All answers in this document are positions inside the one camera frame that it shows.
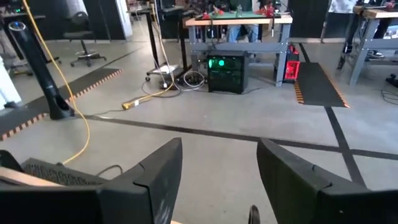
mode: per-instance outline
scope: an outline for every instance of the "green cutting mat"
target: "green cutting mat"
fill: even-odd
[[[216,15],[213,13],[210,13],[210,17],[213,20],[218,20],[218,19],[266,19],[266,16],[255,14],[254,12],[242,12],[242,16],[236,17],[236,12],[230,13],[230,12],[224,12],[223,15]],[[209,19],[202,19],[202,16],[197,17],[196,20],[209,20]]]

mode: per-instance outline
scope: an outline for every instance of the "red tool cart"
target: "red tool cart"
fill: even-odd
[[[300,69],[299,52],[294,44],[289,44],[287,47],[286,67],[284,82],[294,83],[297,80],[297,75]]]

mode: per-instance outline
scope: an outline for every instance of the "shoe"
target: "shoe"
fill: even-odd
[[[381,58],[384,57],[384,55],[377,50],[370,50],[368,52],[368,56],[373,57],[373,58]]]
[[[4,105],[4,107],[5,107],[5,108],[17,108],[18,105],[17,105],[14,101],[11,101],[11,102],[7,102],[7,103]]]

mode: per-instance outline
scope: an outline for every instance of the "person's leg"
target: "person's leg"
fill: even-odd
[[[255,43],[259,36],[259,25],[248,24],[244,25],[244,28],[248,31],[248,39],[250,43]]]
[[[374,33],[373,39],[382,39],[390,26],[391,18],[381,19],[377,31]],[[384,55],[377,50],[371,52],[372,56],[383,57]]]
[[[228,25],[226,40],[228,42],[236,42],[236,39],[238,38],[240,29],[241,29],[241,25]]]
[[[390,26],[391,19],[381,19],[377,31],[374,33],[373,39],[382,39]]]

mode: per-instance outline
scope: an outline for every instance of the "gray metal workbench frame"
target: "gray metal workbench frame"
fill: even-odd
[[[359,49],[358,54],[355,57],[353,63],[353,71],[351,73],[351,78],[349,80],[350,85],[355,85],[356,82],[358,81],[358,77],[361,74],[364,63],[366,62],[369,50],[398,50],[398,39],[373,39],[374,33],[377,30],[380,19],[373,19],[373,18],[367,19],[361,15],[354,14],[350,21],[350,25],[348,26],[349,28],[347,30],[346,40],[343,47],[343,53],[339,61],[339,66],[337,68],[338,70],[343,68],[346,59],[349,58],[350,54],[352,54],[352,52],[345,53],[345,49],[347,48],[347,46],[352,47],[353,36],[356,33],[356,31],[360,29],[360,26],[358,24],[362,24],[362,22],[366,20],[368,22],[366,24],[363,37],[362,38],[360,37],[361,39],[358,45]]]
[[[290,26],[291,24],[278,24],[280,27],[278,42],[261,42],[261,43],[217,43],[215,49],[209,43],[199,42],[196,35],[196,26],[189,27],[189,41],[191,45],[192,70],[198,71],[198,56],[202,52],[209,50],[225,50],[225,51],[247,51],[250,53],[273,53],[277,54],[274,68],[277,67],[275,86],[282,86],[284,79],[284,71],[286,64],[286,52],[289,45]]]

